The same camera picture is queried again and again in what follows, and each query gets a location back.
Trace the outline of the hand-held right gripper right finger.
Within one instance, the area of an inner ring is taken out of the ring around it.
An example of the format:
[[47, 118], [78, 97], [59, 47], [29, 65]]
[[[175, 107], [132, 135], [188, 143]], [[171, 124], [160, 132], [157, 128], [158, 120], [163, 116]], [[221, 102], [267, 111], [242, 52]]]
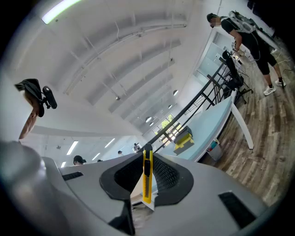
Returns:
[[163, 155], [188, 169], [194, 179], [191, 191], [177, 204], [157, 206], [138, 236], [231, 236], [241, 228], [219, 195], [233, 193], [258, 218], [267, 205], [247, 187], [218, 168]]

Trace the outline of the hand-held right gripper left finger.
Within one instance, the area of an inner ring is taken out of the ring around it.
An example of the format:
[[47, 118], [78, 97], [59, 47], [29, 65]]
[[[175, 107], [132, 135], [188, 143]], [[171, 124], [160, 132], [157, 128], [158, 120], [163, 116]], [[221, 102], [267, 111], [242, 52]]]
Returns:
[[133, 236], [130, 195], [143, 173], [142, 153], [60, 169], [72, 236]]

